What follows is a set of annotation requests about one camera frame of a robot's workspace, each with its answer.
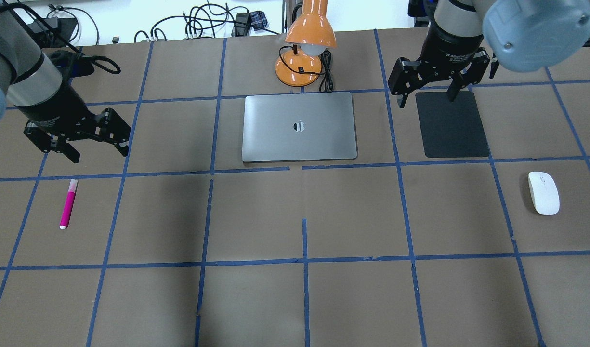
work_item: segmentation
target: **checkered cloth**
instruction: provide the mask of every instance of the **checkered cloth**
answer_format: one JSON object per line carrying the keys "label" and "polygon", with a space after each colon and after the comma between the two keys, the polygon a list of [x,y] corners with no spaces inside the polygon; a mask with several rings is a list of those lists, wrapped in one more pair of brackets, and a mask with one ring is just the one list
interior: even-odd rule
{"label": "checkered cloth", "polygon": [[250,13],[251,26],[255,30],[264,29],[267,27],[267,17],[263,11],[254,11]]}

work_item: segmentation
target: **blue tape grid line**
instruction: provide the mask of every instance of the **blue tape grid line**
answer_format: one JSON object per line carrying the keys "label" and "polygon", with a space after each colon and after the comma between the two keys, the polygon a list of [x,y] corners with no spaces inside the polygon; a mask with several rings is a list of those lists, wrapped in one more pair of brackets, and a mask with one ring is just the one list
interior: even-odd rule
{"label": "blue tape grid line", "polygon": [[226,58],[226,38],[222,43],[222,57],[220,59],[220,79],[218,80],[218,97],[216,98],[216,116],[213,123],[213,143],[211,145],[211,175],[215,174],[216,146],[218,143],[218,125],[220,123],[220,101],[222,101],[222,82],[224,80],[224,59]]}
{"label": "blue tape grid line", "polygon": [[[590,83],[590,80],[570,80],[570,81],[554,81],[553,84],[555,85],[570,85],[570,84],[580,84],[580,83]],[[541,81],[541,82],[521,82],[521,83],[481,83],[478,85],[472,86],[473,88],[488,88],[488,87],[509,87],[509,86],[543,86],[543,85],[552,85],[551,82],[548,81]],[[422,90],[441,90],[446,89],[447,86],[424,86]],[[385,88],[372,88],[372,89],[358,89],[358,90],[343,90],[337,92],[351,92],[351,93],[376,93],[376,92],[384,92]],[[284,94],[292,94],[292,93],[275,93],[275,94],[266,94],[266,95],[284,95]],[[231,96],[221,96],[221,99],[244,99],[248,95],[231,95]],[[173,99],[149,99],[143,100],[141,103],[143,104],[151,104],[151,103],[176,103],[178,101],[200,101],[200,100],[217,100],[217,96],[201,96],[201,97],[176,97]],[[112,105],[125,105],[125,104],[136,104],[138,101],[134,100],[122,100],[122,101],[108,101],[103,103],[87,103],[88,106],[112,106]],[[6,110],[16,110],[17,108],[14,106],[6,107]]]}
{"label": "blue tape grid line", "polygon": [[303,318],[305,347],[310,347],[310,286],[308,280],[308,220],[302,220],[303,230]]}
{"label": "blue tape grid line", "polygon": [[198,347],[200,339],[200,319],[203,306],[203,292],[205,288],[205,270],[207,268],[207,246],[209,244],[209,224],[211,221],[211,202],[213,200],[213,180],[209,181],[207,197],[207,214],[205,216],[205,236],[203,237],[203,255],[200,261],[200,279],[198,280],[198,302],[196,304],[196,322],[194,324],[194,345]]}
{"label": "blue tape grid line", "polygon": [[[416,255],[418,261],[429,260],[455,260],[455,259],[495,259],[511,257],[566,257],[590,255],[590,250],[582,251],[540,251],[520,253],[472,253],[472,254],[423,254]],[[251,265],[276,265],[276,264],[303,264],[323,262],[381,262],[381,261],[410,261],[409,255],[390,255],[381,257],[320,257],[320,258],[284,258],[284,259],[259,259],[251,261],[208,261],[208,262],[148,262],[131,264],[108,264],[107,268],[159,268],[159,267],[200,267],[200,266],[251,266]],[[67,265],[29,265],[11,266],[10,271],[40,271],[40,270],[74,270],[102,268],[102,264],[67,264]],[[0,271],[6,271],[7,266],[0,266]]]}
{"label": "blue tape grid line", "polygon": [[[151,62],[151,54],[154,50],[154,43],[151,42],[149,44],[149,52],[147,53],[147,62],[145,64],[145,71],[143,73],[143,83],[141,83],[141,90],[139,92],[139,97],[136,103],[136,110],[134,111],[134,120],[132,121],[132,127],[130,130],[130,152],[133,150],[134,145],[134,131],[136,130],[136,123],[139,116],[139,110],[141,109],[141,101],[143,100],[143,93],[145,92],[145,83],[147,82],[147,74],[149,72],[149,65]],[[94,307],[92,310],[92,320],[90,321],[90,328],[87,334],[87,343],[86,347],[90,347],[92,345],[92,336],[94,332],[94,326],[96,325],[96,316],[98,311],[98,305],[100,304],[100,296],[102,294],[103,284],[104,284],[104,276],[107,270],[108,264],[108,256],[110,255],[110,246],[113,241],[113,234],[115,232],[115,227],[117,223],[117,215],[119,214],[119,205],[121,204],[121,196],[123,195],[123,187],[126,183],[126,175],[128,172],[128,163],[130,162],[130,154],[126,156],[126,159],[123,163],[123,172],[121,177],[121,184],[119,184],[119,192],[117,194],[117,202],[115,204],[115,210],[113,212],[113,219],[110,226],[110,231],[108,232],[108,240],[106,244],[106,250],[104,251],[104,259],[102,264],[102,269],[100,272],[100,279],[98,281],[98,286],[96,290],[96,299],[94,301]]]}
{"label": "blue tape grid line", "polygon": [[[584,160],[583,157],[557,157],[557,158],[510,158],[503,160],[494,160],[495,162],[544,162],[544,161],[562,161],[562,160]],[[482,160],[429,160],[415,162],[401,162],[401,166],[414,165],[453,165],[453,164],[481,164],[489,163],[489,159]],[[370,164],[334,164],[334,165],[306,165],[302,166],[303,170],[322,170],[322,169],[354,169],[358,167],[393,167],[393,162],[370,163]],[[246,169],[224,169],[214,170],[214,174],[240,174],[244,172],[266,172],[266,171],[290,171],[290,167],[252,167]],[[21,181],[47,181],[47,180],[91,180],[93,178],[122,178],[126,177],[147,177],[147,176],[185,176],[185,175],[209,175],[211,171],[164,171],[164,172],[138,172],[138,173],[105,173],[97,175],[69,175],[69,176],[40,176],[40,177],[6,177],[0,178],[0,182],[21,182]]]}
{"label": "blue tape grid line", "polygon": [[[216,114],[213,123],[213,142],[211,145],[210,174],[216,174],[215,160],[218,144],[218,125],[220,125],[220,102],[222,101],[222,83],[224,81],[224,61],[226,59],[226,38],[222,41],[222,56],[220,58],[220,77],[218,80],[218,97],[216,98]],[[211,220],[211,200],[213,199],[213,180],[209,181],[209,197],[207,198],[207,216],[205,217],[205,236],[203,239],[203,255],[201,259],[200,279],[198,280],[198,302],[196,306],[196,321],[194,324],[194,345],[198,347],[200,342],[200,320],[203,305],[203,291],[205,288],[205,270],[207,268],[207,245],[209,243],[209,224]]]}
{"label": "blue tape grid line", "polygon": [[402,203],[402,210],[404,214],[404,223],[406,226],[406,239],[408,242],[408,255],[411,261],[411,273],[412,273],[412,286],[414,289],[414,298],[415,303],[417,306],[417,317],[419,319],[419,328],[420,328],[420,335],[421,335],[421,344],[423,347],[427,347],[427,339],[425,338],[425,324],[423,319],[423,310],[421,308],[421,296],[419,291],[419,280],[417,277],[417,267],[416,267],[416,256],[414,253],[414,247],[412,246],[412,235],[410,230],[410,221],[408,217],[408,207],[406,203],[406,194],[404,192],[404,184],[402,181],[402,169],[400,164],[400,154],[398,152],[398,147],[395,142],[395,131],[393,128],[393,114],[391,112],[391,103],[389,101],[389,86],[387,85],[387,75],[385,75],[385,64],[383,62],[382,57],[382,50],[380,48],[380,39],[378,37],[378,30],[374,29],[374,38],[376,40],[376,49],[378,49],[378,57],[380,62],[380,70],[382,73],[382,80],[385,86],[385,102],[387,103],[387,114],[389,116],[389,130],[391,132],[391,141],[393,145],[393,155],[395,156],[396,162],[396,169],[398,174],[398,184],[400,186],[400,198]]}
{"label": "blue tape grid line", "polygon": [[[42,170],[44,170],[44,165],[46,164],[47,156],[48,156],[48,153],[44,153],[44,156],[42,156],[42,162],[40,163],[38,177],[42,176]],[[10,270],[13,266],[14,257],[17,254],[17,250],[19,249],[19,244],[21,242],[21,236],[23,236],[23,231],[25,230],[27,217],[29,217],[29,213],[31,210],[31,204],[33,203],[33,199],[36,196],[36,191],[38,190],[38,183],[39,183],[39,181],[36,181],[33,185],[33,189],[31,190],[31,195],[29,198],[29,202],[27,202],[26,211],[25,211],[25,214],[23,215],[23,220],[22,220],[21,226],[19,228],[19,233],[17,234],[17,238],[14,242],[13,250],[12,250],[10,257],[8,259],[8,265],[6,266],[6,270],[5,270],[6,272],[4,272],[4,277],[3,277],[2,281],[1,281],[1,285],[0,285],[0,301],[1,301],[2,295],[4,294],[4,289],[6,289],[6,283],[8,282],[8,275],[10,275]]]}
{"label": "blue tape grid line", "polygon": [[568,110],[566,110],[566,106],[563,103],[563,98],[561,97],[561,94],[558,92],[558,88],[556,87],[556,82],[554,81],[554,78],[552,77],[552,73],[550,72],[550,69],[548,67],[545,67],[545,72],[548,74],[548,78],[550,79],[550,83],[552,84],[552,88],[554,88],[554,94],[556,95],[556,99],[558,99],[558,103],[561,105],[561,108],[563,109],[563,113],[566,118],[566,123],[568,123],[568,126],[571,128],[571,132],[573,133],[573,136],[575,137],[575,141],[577,142],[577,146],[579,147],[579,151],[581,152],[583,160],[586,162],[586,166],[588,167],[588,171],[590,171],[590,159],[586,155],[586,150],[581,143],[579,135],[577,134],[577,130],[575,129],[575,126],[573,125],[573,121],[571,120],[571,117],[568,114]]}
{"label": "blue tape grid line", "polygon": [[524,265],[522,264],[522,257],[521,257],[519,248],[517,247],[517,241],[515,241],[515,237],[513,237],[513,225],[511,224],[511,218],[509,217],[509,210],[507,209],[507,203],[504,200],[504,193],[502,193],[502,187],[500,185],[500,180],[498,178],[498,172],[496,170],[496,164],[495,164],[494,158],[491,154],[491,150],[489,152],[489,165],[491,166],[491,171],[494,176],[494,181],[496,182],[498,197],[500,198],[502,211],[504,213],[504,219],[507,223],[509,237],[511,239],[511,243],[513,244],[513,253],[515,256],[515,260],[517,261],[517,268],[520,272],[520,277],[522,279],[522,285],[524,287],[524,294],[526,295],[526,301],[528,302],[528,310],[530,311],[532,323],[535,328],[535,334],[537,334],[537,340],[539,342],[539,346],[545,347],[545,342],[543,341],[543,336],[541,334],[541,328],[539,327],[539,321],[537,319],[537,313],[535,312],[535,306],[532,302],[532,296],[530,295],[530,288],[528,287],[528,280],[526,279],[526,273],[524,272]]}

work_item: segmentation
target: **lamp shade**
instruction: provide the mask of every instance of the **lamp shade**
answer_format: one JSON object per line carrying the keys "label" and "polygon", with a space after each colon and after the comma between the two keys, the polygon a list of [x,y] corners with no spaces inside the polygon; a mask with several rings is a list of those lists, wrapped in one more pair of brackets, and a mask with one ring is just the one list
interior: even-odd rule
{"label": "lamp shade", "polygon": [[324,48],[335,48],[335,34],[326,15],[327,0],[304,0],[301,16],[288,29],[286,42],[301,45],[304,52],[306,46],[314,51],[320,48],[321,52]]}

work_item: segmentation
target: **lamp base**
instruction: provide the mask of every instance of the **lamp base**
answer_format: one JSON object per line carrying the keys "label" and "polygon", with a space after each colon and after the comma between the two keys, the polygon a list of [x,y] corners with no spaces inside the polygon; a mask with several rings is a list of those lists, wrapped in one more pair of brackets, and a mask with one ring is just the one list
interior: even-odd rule
{"label": "lamp base", "polygon": [[[282,54],[284,62],[288,64],[290,68],[298,71],[300,67],[303,67],[305,72],[321,73],[321,59],[319,57],[312,57],[306,55],[302,51],[295,54],[294,50],[290,50]],[[285,85],[289,86],[306,86],[312,84],[318,78],[318,75],[311,73],[297,73],[292,72],[286,65],[284,65],[282,59],[278,58],[275,62],[275,74],[278,79]]]}

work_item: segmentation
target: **silver laptop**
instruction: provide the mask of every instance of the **silver laptop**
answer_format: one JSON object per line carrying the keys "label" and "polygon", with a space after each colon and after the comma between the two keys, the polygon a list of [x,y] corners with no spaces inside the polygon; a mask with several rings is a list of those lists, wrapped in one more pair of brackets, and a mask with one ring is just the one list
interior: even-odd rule
{"label": "silver laptop", "polygon": [[349,92],[246,97],[244,162],[357,158]]}

